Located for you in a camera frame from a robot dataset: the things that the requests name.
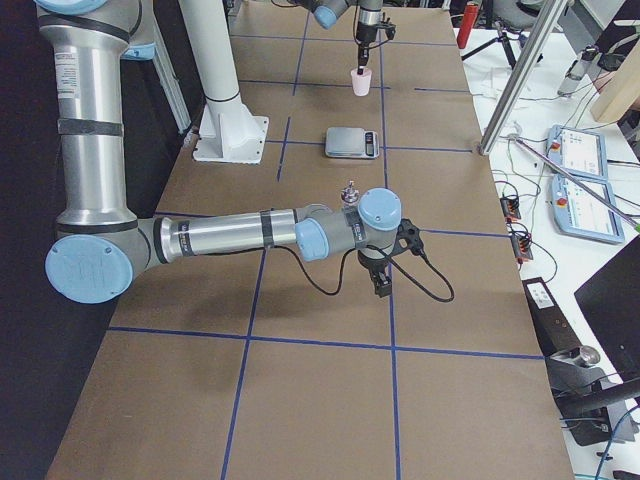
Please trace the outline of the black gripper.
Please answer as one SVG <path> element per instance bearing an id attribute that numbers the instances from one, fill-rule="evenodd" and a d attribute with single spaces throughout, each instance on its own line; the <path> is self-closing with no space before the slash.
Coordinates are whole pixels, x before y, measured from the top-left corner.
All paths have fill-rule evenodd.
<path id="1" fill-rule="evenodd" d="M 355 40 L 358 44 L 357 74 L 363 75 L 369 61 L 369 45 L 376 40 L 376 25 L 357 22 Z"/>
<path id="2" fill-rule="evenodd" d="M 375 294 L 378 297 L 390 296 L 392 280 L 388 275 L 389 255 L 384 250 L 365 248 L 358 251 L 358 261 L 368 271 Z"/>

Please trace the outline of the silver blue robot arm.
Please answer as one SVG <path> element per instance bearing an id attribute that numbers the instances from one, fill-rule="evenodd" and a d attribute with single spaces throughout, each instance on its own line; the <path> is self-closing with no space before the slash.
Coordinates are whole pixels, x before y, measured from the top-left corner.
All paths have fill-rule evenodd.
<path id="1" fill-rule="evenodd" d="M 398 196 L 374 188 L 361 198 L 343 189 L 341 210 L 314 204 L 298 209 L 172 220 L 138 219 L 127 206 L 120 63 L 127 54 L 155 55 L 153 1 L 34 1 L 41 34 L 51 43 L 59 105 L 58 133 L 66 209 L 56 220 L 58 240 L 45 260 L 51 285 L 86 304 L 111 300 L 141 273 L 183 257 L 224 256 L 284 248 L 325 295 L 341 289 L 351 251 L 368 271 L 379 297 L 391 294 L 386 275 L 402 253 Z M 204 90 L 197 144 L 199 161 L 259 163 L 269 120 L 243 103 L 223 1 L 179 1 Z M 314 284 L 305 261 L 344 253 L 336 291 Z"/>
<path id="2" fill-rule="evenodd" d="M 311 12 L 316 22 L 328 30 L 351 7 L 357 8 L 355 13 L 354 41 L 358 48 L 357 74 L 363 76 L 369 61 L 369 51 L 376 40 L 377 32 L 383 28 L 382 0 L 292 0 L 288 1 L 292 6 L 300 6 Z"/>

